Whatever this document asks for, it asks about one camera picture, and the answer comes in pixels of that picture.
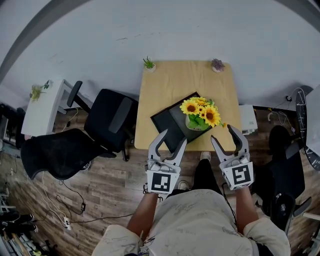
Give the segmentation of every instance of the chair backrest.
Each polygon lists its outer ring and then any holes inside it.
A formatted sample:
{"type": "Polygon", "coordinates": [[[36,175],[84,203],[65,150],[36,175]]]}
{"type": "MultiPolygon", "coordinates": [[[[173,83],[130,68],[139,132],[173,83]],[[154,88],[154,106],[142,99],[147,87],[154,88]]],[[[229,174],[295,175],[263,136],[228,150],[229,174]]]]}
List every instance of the chair backrest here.
{"type": "Polygon", "coordinates": [[[79,129],[28,139],[21,149],[21,160],[30,179],[48,171],[59,180],[75,175],[95,157],[107,153],[79,129]]]}

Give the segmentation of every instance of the table top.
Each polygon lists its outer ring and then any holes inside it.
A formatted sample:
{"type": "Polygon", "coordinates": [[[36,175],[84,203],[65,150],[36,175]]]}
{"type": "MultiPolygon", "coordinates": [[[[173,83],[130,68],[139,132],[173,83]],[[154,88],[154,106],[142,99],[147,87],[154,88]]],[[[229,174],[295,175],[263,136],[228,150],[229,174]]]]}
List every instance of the table top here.
{"type": "MultiPolygon", "coordinates": [[[[150,117],[194,92],[214,100],[223,123],[242,129],[237,92],[228,63],[224,63],[224,71],[220,73],[212,70],[209,61],[157,61],[155,64],[155,72],[143,71],[134,139],[137,149],[148,149],[159,134],[150,117]]],[[[225,151],[236,149],[228,129],[217,126],[190,142],[185,150],[214,151],[211,135],[225,151]]],[[[159,149],[168,150],[164,143],[159,149]]]]}
{"type": "Polygon", "coordinates": [[[320,156],[313,152],[307,145],[307,106],[306,96],[312,92],[313,88],[308,85],[302,85],[301,89],[297,91],[295,99],[295,110],[298,119],[299,130],[304,147],[305,154],[311,166],[320,171],[320,156]]]}
{"type": "Polygon", "coordinates": [[[42,89],[43,93],[38,100],[30,99],[22,124],[22,134],[40,136],[52,132],[59,101],[64,92],[64,82],[54,81],[48,89],[42,89]]]}

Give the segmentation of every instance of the shoe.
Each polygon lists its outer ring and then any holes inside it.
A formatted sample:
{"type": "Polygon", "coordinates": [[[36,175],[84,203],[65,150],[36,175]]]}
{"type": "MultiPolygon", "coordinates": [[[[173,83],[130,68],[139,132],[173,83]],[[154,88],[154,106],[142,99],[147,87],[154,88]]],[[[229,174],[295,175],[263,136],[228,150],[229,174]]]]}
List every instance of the shoe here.
{"type": "Polygon", "coordinates": [[[211,153],[210,151],[202,151],[200,155],[200,161],[203,159],[208,159],[209,162],[211,161],[211,153]]]}
{"type": "Polygon", "coordinates": [[[178,185],[178,190],[190,190],[189,184],[185,180],[181,180],[178,185]]]}

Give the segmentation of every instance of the white desk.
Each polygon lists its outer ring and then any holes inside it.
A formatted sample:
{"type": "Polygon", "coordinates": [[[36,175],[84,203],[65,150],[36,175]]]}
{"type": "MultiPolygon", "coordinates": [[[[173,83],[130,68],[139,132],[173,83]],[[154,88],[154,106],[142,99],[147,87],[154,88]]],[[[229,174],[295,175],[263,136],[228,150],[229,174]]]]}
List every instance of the white desk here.
{"type": "MultiPolygon", "coordinates": [[[[31,136],[52,134],[57,112],[66,113],[60,106],[63,95],[69,94],[71,89],[65,80],[54,81],[48,89],[42,89],[38,100],[30,99],[21,133],[31,136]]],[[[78,105],[74,103],[72,107],[77,108],[78,105]]]]}

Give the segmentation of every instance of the purple plant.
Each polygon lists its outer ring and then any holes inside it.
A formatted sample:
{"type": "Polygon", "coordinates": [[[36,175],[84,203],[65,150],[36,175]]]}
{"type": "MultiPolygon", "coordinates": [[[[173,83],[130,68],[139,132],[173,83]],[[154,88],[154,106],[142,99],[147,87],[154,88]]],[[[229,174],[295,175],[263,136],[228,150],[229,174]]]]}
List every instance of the purple plant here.
{"type": "Polygon", "coordinates": [[[217,59],[217,58],[214,58],[214,59],[211,61],[211,67],[215,68],[215,69],[218,70],[218,71],[223,71],[225,65],[222,63],[221,60],[219,60],[219,59],[217,59]]]}

